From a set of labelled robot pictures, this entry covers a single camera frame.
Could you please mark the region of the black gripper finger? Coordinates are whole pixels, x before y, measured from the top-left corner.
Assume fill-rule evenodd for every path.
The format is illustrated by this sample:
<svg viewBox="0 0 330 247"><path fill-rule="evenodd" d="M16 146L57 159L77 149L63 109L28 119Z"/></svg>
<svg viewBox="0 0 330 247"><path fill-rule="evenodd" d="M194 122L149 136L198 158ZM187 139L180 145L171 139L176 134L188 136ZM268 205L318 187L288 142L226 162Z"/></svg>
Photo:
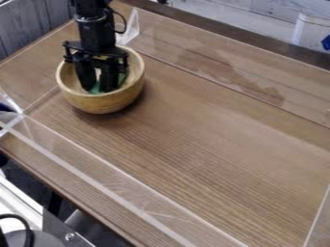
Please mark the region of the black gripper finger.
<svg viewBox="0 0 330 247"><path fill-rule="evenodd" d="M112 92L119 88L119 62L109 61L100 69L100 89L104 93Z"/></svg>
<svg viewBox="0 0 330 247"><path fill-rule="evenodd" d="M92 62L76 61L75 70L83 89L85 91L89 91L92 89L93 84L96 83L96 75L95 75L95 68L92 66Z"/></svg>

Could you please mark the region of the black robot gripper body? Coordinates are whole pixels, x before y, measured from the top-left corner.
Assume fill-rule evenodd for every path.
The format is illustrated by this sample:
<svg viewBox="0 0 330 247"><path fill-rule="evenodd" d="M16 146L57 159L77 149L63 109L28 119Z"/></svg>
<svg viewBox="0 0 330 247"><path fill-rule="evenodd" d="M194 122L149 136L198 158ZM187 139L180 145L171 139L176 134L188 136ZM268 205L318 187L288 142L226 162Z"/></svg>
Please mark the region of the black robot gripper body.
<svg viewBox="0 0 330 247"><path fill-rule="evenodd" d="M113 14L75 15L79 40L65 41L64 60L75 65L79 75L95 75L101 69L115 74L128 67L128 53L116 45L116 35L125 30L115 28Z"/></svg>

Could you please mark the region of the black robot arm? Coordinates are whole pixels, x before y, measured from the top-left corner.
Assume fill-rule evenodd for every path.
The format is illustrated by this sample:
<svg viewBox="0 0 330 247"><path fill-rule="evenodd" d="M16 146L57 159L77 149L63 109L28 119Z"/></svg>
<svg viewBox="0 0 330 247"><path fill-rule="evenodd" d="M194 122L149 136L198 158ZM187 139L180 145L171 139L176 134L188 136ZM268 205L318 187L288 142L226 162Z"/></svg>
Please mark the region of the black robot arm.
<svg viewBox="0 0 330 247"><path fill-rule="evenodd" d="M116 45L116 35L127 30L115 29L117 14L111 7L112 0L71 0L73 19L80 39L64 41L64 61L75 67L83 89L89 92L95 85L108 93L120 88L120 75L128 73L128 53Z"/></svg>

